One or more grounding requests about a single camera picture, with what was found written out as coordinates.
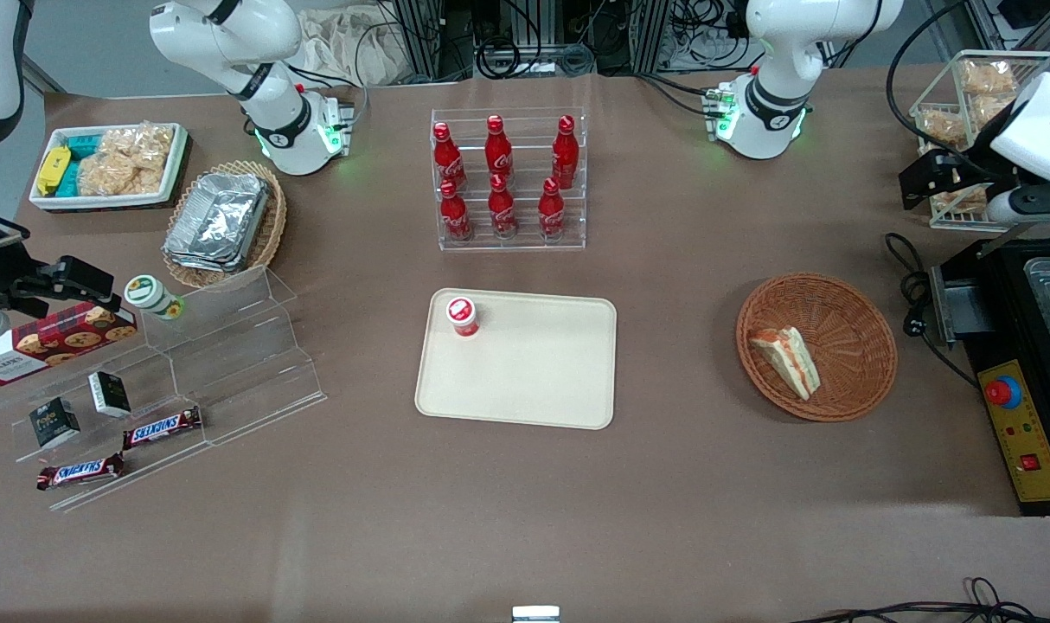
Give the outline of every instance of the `yellow panel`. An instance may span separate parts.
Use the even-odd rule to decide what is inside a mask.
[[[1021,403],[1011,410],[1004,410],[987,400],[987,410],[994,422],[994,434],[999,436],[1010,478],[1016,489],[1016,497],[1023,502],[1050,501],[1050,447],[1044,438],[1036,408],[1028,398],[1028,386],[1024,382],[1021,367],[1014,359],[980,372],[979,385],[985,388],[1001,375],[1010,375],[1015,379],[1023,395]],[[1034,457],[1040,469],[1025,469],[1023,457]]]

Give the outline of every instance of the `teal package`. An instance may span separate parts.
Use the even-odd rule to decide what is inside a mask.
[[[99,137],[99,134],[89,134],[89,137],[70,137],[67,138],[67,148],[71,150],[72,159],[85,159],[86,157],[89,157],[89,154],[93,154],[96,150],[99,149],[100,142],[102,142],[102,137]]]
[[[56,196],[58,198],[78,198],[79,196],[79,163],[71,161],[71,164],[67,165],[67,169],[63,170],[63,179],[60,180],[60,186],[56,189]]]

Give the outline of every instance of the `table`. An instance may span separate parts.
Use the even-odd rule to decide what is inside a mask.
[[[936,71],[906,67],[901,101]],[[296,334],[331,398],[68,514],[13,469],[0,422],[0,621],[483,622],[555,603],[575,623],[772,623],[963,601],[966,576],[1050,616],[1050,519],[1015,517],[975,391],[897,330],[901,268],[882,233],[930,263],[973,238],[902,212],[916,142],[884,75],[827,71],[804,133],[770,162],[708,143],[631,79],[375,90],[351,158],[281,178],[291,222],[272,268],[300,295]],[[190,178],[260,160],[227,96],[46,103],[49,127],[183,123]],[[440,252],[429,109],[560,104],[591,115],[585,251]],[[167,217],[19,215],[35,256],[74,252],[120,279],[163,273]],[[896,328],[896,387],[864,419],[794,419],[738,366],[743,297],[794,271],[847,281]],[[611,299],[611,425],[419,415],[442,287]]]

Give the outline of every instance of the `red cookie box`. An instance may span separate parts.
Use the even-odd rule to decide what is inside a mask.
[[[79,355],[136,334],[136,321],[125,309],[106,311],[80,303],[0,336],[0,386],[59,366]]]

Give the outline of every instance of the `small black box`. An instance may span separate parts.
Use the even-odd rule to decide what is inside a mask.
[[[79,420],[63,398],[54,398],[51,402],[38,407],[29,414],[29,421],[42,449],[55,449],[79,434]]]
[[[94,372],[90,375],[90,395],[94,397],[94,411],[124,418],[130,413],[129,397],[125,395],[125,382],[109,372]]]

